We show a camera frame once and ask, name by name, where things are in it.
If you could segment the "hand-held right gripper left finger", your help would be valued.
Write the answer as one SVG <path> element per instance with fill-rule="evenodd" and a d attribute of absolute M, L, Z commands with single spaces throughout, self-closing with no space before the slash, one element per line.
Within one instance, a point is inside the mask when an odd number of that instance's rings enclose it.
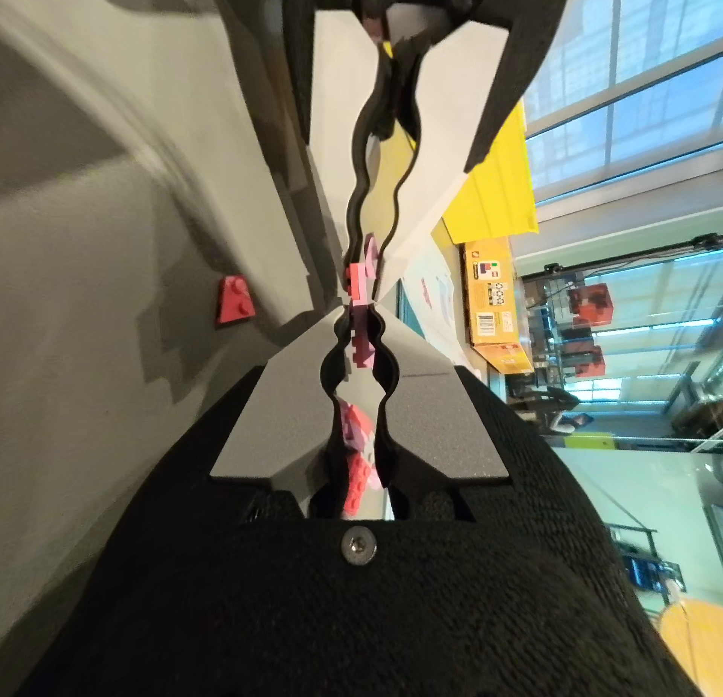
<path fill-rule="evenodd" d="M 337 389 L 347 375 L 341 305 L 273 356 L 214 463 L 214 482 L 288 492 L 311 512 L 341 512 L 348 448 Z"/>

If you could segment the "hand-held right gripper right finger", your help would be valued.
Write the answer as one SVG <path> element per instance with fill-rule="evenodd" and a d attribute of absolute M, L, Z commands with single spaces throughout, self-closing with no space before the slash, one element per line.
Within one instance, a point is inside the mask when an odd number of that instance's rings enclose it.
<path fill-rule="evenodd" d="M 369 309 L 373 375 L 383 389 L 375 462 L 389 490 L 496 484 L 509 473 L 458 369 L 381 305 Z"/>

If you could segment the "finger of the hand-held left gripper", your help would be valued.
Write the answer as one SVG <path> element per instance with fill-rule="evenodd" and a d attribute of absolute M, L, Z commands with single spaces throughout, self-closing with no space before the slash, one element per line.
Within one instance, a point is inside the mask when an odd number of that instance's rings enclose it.
<path fill-rule="evenodd" d="M 413 92 L 419 132 L 395 188 L 393 232 L 380 251 L 375 300 L 403 276 L 465 182 L 465 167 L 509 31 L 469 21 L 422 57 Z"/>
<path fill-rule="evenodd" d="M 314 15 L 309 159 L 334 271 L 342 282 L 357 173 L 354 130 L 377 77 L 377 47 L 348 9 Z"/>

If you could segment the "pink red grey brick model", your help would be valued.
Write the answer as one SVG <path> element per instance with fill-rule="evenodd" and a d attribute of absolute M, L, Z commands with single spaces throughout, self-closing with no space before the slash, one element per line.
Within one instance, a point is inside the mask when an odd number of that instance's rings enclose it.
<path fill-rule="evenodd" d="M 339 399 L 339 406 L 343 444 L 348 450 L 348 490 L 342 515 L 353 519 L 358 515 L 366 491 L 381 488 L 373 453 L 375 424 L 356 404 Z"/>

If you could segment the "yellow plastic bin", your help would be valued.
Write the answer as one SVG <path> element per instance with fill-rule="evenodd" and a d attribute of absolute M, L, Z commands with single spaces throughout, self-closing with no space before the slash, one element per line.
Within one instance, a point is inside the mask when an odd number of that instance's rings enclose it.
<path fill-rule="evenodd" d="M 463 245 L 466 242 L 504 238 L 515 234 L 538 232 L 537 210 L 531 182 L 529 156 L 525 139 L 525 115 L 520 101 L 493 141 L 485 160 L 465 177 L 463 185 L 435 223 L 431 235 L 438 245 Z M 375 210 L 372 195 L 375 179 L 384 162 L 386 175 L 395 178 L 409 163 L 416 142 L 399 120 L 389 120 L 381 132 L 390 139 L 390 147 L 370 139 L 367 164 L 372 175 L 372 191 L 362 209 L 366 232 L 372 226 Z"/>

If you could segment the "red slope brick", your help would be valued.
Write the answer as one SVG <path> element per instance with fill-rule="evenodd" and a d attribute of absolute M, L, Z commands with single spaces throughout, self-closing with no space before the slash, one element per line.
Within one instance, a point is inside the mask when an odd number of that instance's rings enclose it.
<path fill-rule="evenodd" d="M 242 275 L 223 277 L 218 285 L 215 324 L 217 327 L 256 316 L 248 283 Z"/>

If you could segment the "large window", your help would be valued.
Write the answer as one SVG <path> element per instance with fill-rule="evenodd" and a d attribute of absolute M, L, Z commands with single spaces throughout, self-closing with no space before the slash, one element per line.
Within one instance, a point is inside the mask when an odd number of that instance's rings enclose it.
<path fill-rule="evenodd" d="M 722 0 L 567 0 L 524 107 L 538 205 L 720 151 Z"/>

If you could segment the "open instruction booklet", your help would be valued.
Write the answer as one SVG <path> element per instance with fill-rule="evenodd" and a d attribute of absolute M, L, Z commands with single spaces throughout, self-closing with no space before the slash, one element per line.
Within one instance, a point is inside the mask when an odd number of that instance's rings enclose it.
<path fill-rule="evenodd" d="M 400 320 L 455 366 L 465 367 L 487 384 L 486 362 L 467 347 L 458 333 L 453 273 L 430 234 L 420 241 L 399 286 L 403 296 Z"/>

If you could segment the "orange toy brick box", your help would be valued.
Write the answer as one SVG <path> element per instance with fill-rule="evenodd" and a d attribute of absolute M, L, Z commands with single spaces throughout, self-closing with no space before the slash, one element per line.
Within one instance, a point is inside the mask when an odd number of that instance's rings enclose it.
<path fill-rule="evenodd" d="M 467 242 L 463 253 L 471 347 L 502 375 L 532 374 L 529 319 L 509 239 Z"/>

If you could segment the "red 3D printer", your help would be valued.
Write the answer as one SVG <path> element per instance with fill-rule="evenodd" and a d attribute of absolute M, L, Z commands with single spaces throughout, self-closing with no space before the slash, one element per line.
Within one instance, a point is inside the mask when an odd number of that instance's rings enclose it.
<path fill-rule="evenodd" d="M 565 377 L 601 377 L 607 370 L 601 346 L 592 339 L 563 342 L 560 363 Z"/>
<path fill-rule="evenodd" d="M 606 283 L 570 287 L 567 289 L 567 298 L 574 327 L 601 327 L 611 324 L 614 306 Z"/>

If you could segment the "black tripod stand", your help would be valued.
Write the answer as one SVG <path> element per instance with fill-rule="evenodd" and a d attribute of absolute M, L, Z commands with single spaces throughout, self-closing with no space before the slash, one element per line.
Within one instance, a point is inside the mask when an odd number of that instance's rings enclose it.
<path fill-rule="evenodd" d="M 559 263 L 550 263 L 547 264 L 542 271 L 524 275 L 521 279 L 522 282 L 526 284 L 547 279 L 577 277 L 579 275 L 583 278 L 594 277 L 612 272 L 615 269 L 642 267 L 664 260 L 688 258 L 699 256 L 700 254 L 707 255 L 721 251 L 721 249 L 722 235 L 718 233 L 708 233 L 668 246 L 638 250 L 623 256 L 590 260 L 573 266 L 562 266 Z"/>

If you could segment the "black shelving rack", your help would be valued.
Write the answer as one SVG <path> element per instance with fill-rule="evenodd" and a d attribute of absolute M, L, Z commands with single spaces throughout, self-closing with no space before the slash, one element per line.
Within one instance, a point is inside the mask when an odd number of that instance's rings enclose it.
<path fill-rule="evenodd" d="M 656 530 L 610 522 L 604 526 L 638 595 L 655 594 L 664 606 L 681 601 L 688 591 L 681 567 L 663 557 Z"/>

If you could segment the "wooden book stand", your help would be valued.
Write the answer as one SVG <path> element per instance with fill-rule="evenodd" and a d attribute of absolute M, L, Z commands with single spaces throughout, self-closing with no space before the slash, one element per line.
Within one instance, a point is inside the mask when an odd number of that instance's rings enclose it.
<path fill-rule="evenodd" d="M 667 606 L 658 631 L 704 695 L 722 694 L 722 607 L 683 599 Z"/>

